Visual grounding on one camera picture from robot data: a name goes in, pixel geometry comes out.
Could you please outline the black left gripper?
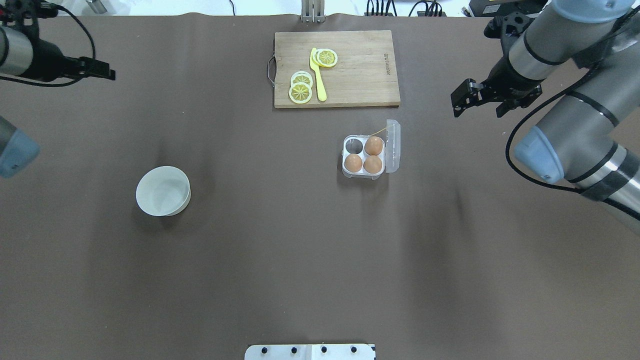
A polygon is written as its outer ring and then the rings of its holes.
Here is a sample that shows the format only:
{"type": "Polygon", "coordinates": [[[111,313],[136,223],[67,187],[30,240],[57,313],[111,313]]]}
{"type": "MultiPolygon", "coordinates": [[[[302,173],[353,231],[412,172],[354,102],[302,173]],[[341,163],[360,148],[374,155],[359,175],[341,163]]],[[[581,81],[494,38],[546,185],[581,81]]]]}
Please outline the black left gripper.
{"type": "Polygon", "coordinates": [[[65,78],[79,80],[84,78],[92,66],[92,77],[114,81],[116,73],[109,63],[94,61],[91,57],[69,57],[60,48],[48,41],[39,39],[32,43],[33,57],[30,63],[30,79],[52,82],[65,78]]]}

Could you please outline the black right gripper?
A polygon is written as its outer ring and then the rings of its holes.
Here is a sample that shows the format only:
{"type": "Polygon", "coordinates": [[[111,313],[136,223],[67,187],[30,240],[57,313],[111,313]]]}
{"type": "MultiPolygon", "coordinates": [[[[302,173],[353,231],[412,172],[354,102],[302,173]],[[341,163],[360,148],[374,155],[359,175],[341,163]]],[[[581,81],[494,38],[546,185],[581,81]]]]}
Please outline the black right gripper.
{"type": "Polygon", "coordinates": [[[502,118],[512,110],[531,105],[542,92],[540,80],[520,75],[504,55],[482,83],[469,78],[463,80],[450,94],[450,102],[453,116],[458,118],[467,109],[481,106],[483,98],[502,101],[495,109],[496,116],[502,118]]]}

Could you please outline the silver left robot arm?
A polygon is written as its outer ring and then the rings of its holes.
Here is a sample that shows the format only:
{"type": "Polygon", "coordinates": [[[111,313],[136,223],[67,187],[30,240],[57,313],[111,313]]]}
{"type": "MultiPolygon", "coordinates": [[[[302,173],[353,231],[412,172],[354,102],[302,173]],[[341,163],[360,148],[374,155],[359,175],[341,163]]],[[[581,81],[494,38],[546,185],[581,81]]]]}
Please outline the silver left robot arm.
{"type": "MultiPolygon", "coordinates": [[[[85,78],[114,81],[116,71],[93,57],[70,57],[59,47],[25,30],[1,27],[2,76],[25,85],[64,87],[85,78]]],[[[5,118],[0,121],[0,174],[14,177],[41,152],[39,144],[5,118]]]]}

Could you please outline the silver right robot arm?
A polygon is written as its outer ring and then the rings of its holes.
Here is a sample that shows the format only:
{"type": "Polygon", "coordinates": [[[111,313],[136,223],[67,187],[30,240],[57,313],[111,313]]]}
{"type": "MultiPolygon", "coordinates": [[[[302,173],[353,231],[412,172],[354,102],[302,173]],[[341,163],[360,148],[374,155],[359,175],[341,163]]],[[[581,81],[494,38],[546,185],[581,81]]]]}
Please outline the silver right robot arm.
{"type": "Polygon", "coordinates": [[[610,206],[638,234],[639,156],[610,134],[639,107],[639,6],[551,0],[535,17],[495,16],[484,36],[499,39],[502,57],[485,80],[466,79],[451,93],[454,116],[487,103],[498,104],[498,117],[526,109],[542,82],[573,60],[585,75],[515,125],[505,159],[531,183],[610,206]]]}

